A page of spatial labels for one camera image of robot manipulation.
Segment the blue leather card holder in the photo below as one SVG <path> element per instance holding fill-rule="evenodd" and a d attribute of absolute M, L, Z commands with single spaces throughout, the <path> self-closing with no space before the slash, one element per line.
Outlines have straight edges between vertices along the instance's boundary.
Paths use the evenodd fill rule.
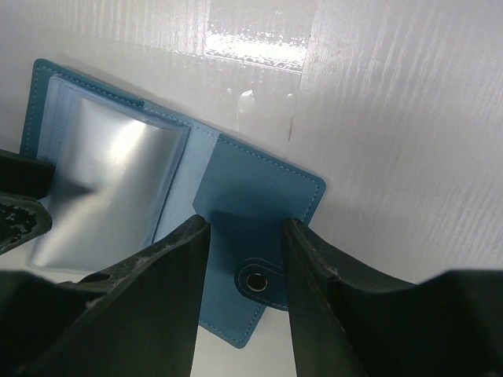
<path fill-rule="evenodd" d="M 308 224 L 325 181 L 228 134 L 38 59 L 20 152 L 55 168 L 52 229 L 29 266 L 95 273 L 198 214 L 211 225 L 200 326 L 241 349 L 286 310 L 281 222 Z"/>

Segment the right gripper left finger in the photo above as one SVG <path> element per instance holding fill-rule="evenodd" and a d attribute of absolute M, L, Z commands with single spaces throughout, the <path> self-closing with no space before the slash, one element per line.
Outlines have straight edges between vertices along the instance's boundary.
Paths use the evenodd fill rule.
<path fill-rule="evenodd" d="M 76 283 L 2 272 L 2 375 L 190 375 L 210 238 L 194 215 Z"/>

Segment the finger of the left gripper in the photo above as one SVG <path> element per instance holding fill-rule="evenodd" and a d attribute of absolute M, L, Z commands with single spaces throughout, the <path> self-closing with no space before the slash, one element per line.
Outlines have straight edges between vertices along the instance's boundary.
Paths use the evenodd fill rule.
<path fill-rule="evenodd" d="M 1 192 L 41 199 L 48 195 L 55 166 L 1 150 Z"/>
<path fill-rule="evenodd" d="M 49 232 L 52 218 L 36 199 L 1 193 L 1 254 Z"/>

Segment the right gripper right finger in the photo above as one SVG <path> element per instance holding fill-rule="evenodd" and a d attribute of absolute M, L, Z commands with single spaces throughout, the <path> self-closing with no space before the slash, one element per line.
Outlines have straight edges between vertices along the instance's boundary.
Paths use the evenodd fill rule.
<path fill-rule="evenodd" d="M 299 376 L 499 376 L 502 273 L 420 284 L 382 273 L 297 219 L 281 226 Z"/>

